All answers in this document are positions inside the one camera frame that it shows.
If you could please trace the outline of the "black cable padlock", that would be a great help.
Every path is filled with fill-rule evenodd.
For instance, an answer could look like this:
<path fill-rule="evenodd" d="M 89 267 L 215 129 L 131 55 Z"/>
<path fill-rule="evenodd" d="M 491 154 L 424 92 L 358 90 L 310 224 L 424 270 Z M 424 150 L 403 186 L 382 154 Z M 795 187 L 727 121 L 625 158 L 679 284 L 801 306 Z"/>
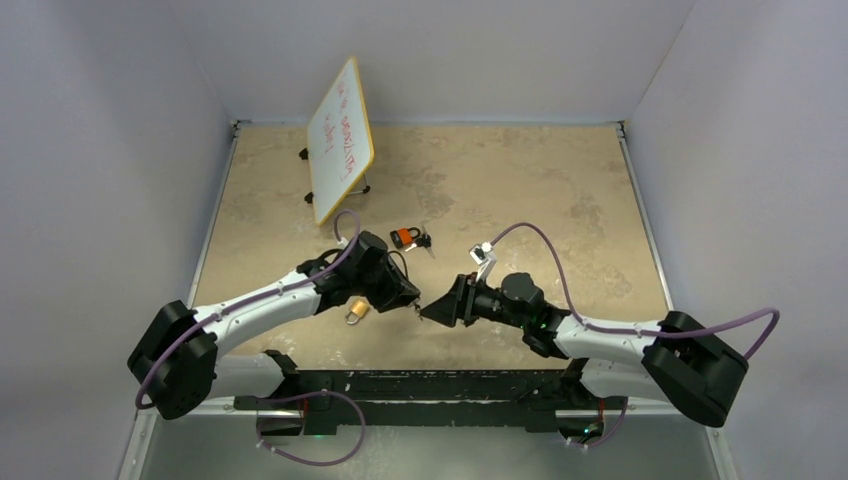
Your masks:
<path fill-rule="evenodd" d="M 406 258 L 403 255 L 403 253 L 400 252 L 400 251 L 397 251 L 397 250 L 391 250 L 391 251 L 388 252 L 388 254 L 390 256 L 396 257 L 400 261 L 400 265 L 402 266 L 404 276 L 406 278 L 409 278 L 410 275 L 409 275 L 408 263 L 406 261 Z"/>

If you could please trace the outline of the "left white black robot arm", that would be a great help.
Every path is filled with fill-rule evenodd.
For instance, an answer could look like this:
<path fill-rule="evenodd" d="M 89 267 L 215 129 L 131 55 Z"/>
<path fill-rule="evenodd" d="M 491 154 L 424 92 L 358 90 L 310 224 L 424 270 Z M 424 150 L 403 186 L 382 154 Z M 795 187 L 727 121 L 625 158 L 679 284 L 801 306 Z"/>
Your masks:
<path fill-rule="evenodd" d="M 281 354 L 238 357 L 232 350 L 354 297 L 384 313 L 411 307 L 420 296 L 386 243 L 363 231 L 236 298 L 195 307 L 172 301 L 158 310 L 128 357 L 127 367 L 140 384 L 136 407 L 155 409 L 166 420 L 221 396 L 255 396 L 272 408 L 287 408 L 297 399 L 298 382 L 285 373 Z"/>

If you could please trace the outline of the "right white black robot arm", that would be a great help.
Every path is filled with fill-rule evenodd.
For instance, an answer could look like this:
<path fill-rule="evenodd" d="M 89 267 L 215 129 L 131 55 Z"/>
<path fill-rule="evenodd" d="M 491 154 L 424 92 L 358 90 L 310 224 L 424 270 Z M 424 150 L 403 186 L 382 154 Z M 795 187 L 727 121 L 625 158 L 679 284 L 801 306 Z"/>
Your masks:
<path fill-rule="evenodd" d="M 561 392 L 576 407 L 596 398 L 631 397 L 668 402 L 687 418 L 721 427 L 749 369 L 748 360 L 690 315 L 671 311 L 662 320 L 629 328 L 575 315 L 549 303 L 527 273 L 507 275 L 497 288 L 459 275 L 449 291 L 423 307 L 422 317 L 446 327 L 485 319 L 515 327 L 542 357 L 573 360 Z"/>

